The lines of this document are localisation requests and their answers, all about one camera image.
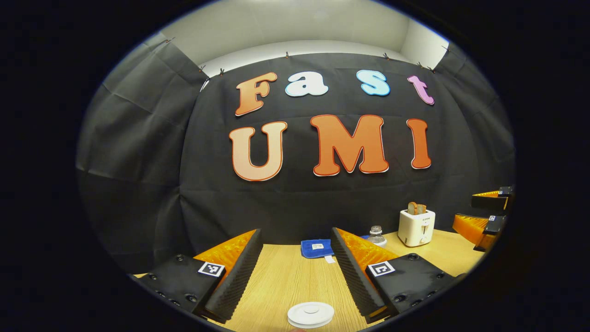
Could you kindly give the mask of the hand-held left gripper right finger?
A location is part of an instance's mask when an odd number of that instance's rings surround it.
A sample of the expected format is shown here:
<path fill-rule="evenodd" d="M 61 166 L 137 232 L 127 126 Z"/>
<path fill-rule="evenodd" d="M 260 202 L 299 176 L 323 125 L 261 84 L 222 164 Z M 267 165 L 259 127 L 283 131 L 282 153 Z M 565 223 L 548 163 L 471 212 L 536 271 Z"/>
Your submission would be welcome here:
<path fill-rule="evenodd" d="M 331 249 L 367 324 L 425 303 L 456 282 L 418 254 L 399 256 L 336 227 L 331 230 Z"/>

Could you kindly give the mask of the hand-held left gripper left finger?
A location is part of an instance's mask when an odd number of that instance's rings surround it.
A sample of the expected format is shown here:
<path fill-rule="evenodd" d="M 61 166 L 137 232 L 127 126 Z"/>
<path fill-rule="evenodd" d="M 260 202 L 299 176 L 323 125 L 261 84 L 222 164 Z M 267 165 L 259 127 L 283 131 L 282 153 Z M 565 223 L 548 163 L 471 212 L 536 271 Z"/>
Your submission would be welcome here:
<path fill-rule="evenodd" d="M 174 255 L 131 279 L 171 306 L 224 324 L 232 319 L 262 249 L 262 231 L 253 229 L 196 256 Z"/>

